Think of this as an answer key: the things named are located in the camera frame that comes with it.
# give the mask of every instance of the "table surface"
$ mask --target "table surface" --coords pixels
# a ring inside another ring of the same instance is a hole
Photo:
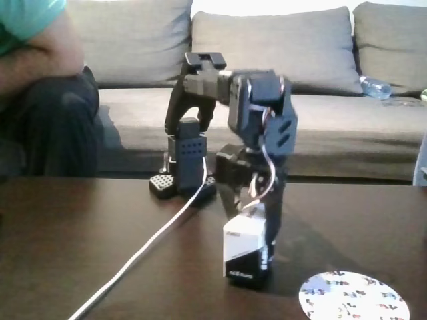
[[[0,319],[68,319],[182,207],[147,181],[12,179],[0,184]],[[306,319],[301,284],[335,269],[373,276],[427,319],[427,192],[289,184],[268,288],[222,277],[218,200],[191,208],[85,319]]]

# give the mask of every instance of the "knee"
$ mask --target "knee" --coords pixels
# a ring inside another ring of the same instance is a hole
[[[26,92],[24,104],[42,117],[88,118],[95,112],[95,101],[70,79],[49,78],[34,83]]]

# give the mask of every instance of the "green shirt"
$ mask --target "green shirt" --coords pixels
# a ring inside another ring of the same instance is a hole
[[[66,4],[66,0],[0,0],[0,56],[42,32]]]

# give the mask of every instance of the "robotic arm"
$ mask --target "robotic arm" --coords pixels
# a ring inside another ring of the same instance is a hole
[[[228,127],[243,145],[227,144],[216,154],[215,172],[205,194],[199,196],[215,193],[217,188],[228,219],[261,203],[266,244],[269,256],[273,255],[281,224],[286,159],[296,141],[298,119],[290,97],[291,83],[272,70],[227,71],[220,53],[186,53],[165,120],[169,158],[163,176],[151,179],[151,191],[163,199],[176,193],[194,194],[201,185],[207,155],[205,132],[216,103],[227,106]],[[199,109],[198,119],[183,119],[192,107]],[[159,179],[162,191],[170,192],[159,192]],[[245,206],[243,188],[248,188],[250,198]]]

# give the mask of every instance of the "dark pants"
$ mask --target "dark pants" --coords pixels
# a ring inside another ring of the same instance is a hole
[[[67,78],[40,80],[0,113],[0,137],[26,154],[25,175],[94,177],[98,88],[89,68]]]

